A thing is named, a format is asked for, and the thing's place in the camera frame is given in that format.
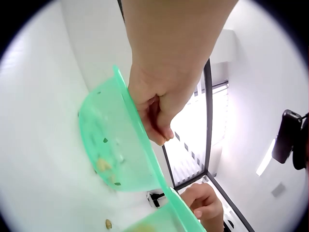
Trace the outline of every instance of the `finger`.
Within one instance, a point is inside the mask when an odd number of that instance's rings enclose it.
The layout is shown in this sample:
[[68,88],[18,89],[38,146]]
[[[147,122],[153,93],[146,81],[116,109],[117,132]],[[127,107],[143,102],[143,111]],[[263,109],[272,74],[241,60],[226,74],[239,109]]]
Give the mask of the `finger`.
[[201,219],[202,217],[204,219],[211,219],[218,215],[219,207],[216,205],[216,203],[212,203],[208,206],[202,206],[200,208],[197,208],[194,210],[194,215],[197,219]]
[[147,112],[144,110],[138,111],[141,121],[144,125],[145,131],[148,135],[148,138],[152,141],[154,141],[159,146],[162,146],[165,143],[165,138],[152,127],[151,121],[147,115]]
[[216,200],[217,196],[209,184],[195,183],[181,194],[181,198],[191,207],[195,200],[203,201],[204,205],[210,205]]
[[157,127],[167,140],[174,138],[174,133],[171,129],[171,121],[177,113],[178,111],[175,110],[175,102],[174,105],[172,103],[172,96],[170,94],[161,96],[160,111],[157,116]]

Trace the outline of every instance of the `green plastic bowl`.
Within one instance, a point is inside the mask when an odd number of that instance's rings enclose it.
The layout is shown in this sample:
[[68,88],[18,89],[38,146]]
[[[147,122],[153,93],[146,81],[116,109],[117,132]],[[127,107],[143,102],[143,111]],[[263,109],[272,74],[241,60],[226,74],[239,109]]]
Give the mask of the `green plastic bowl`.
[[86,152],[98,175],[111,188],[118,191],[161,188],[169,201],[125,232],[205,231],[180,196],[167,185],[120,71],[116,66],[113,70],[114,76],[89,93],[79,112]]
[[156,156],[119,69],[89,93],[79,112],[82,140],[100,177],[118,191],[160,188]]
[[174,189],[170,188],[165,194],[169,203],[124,232],[206,231]]

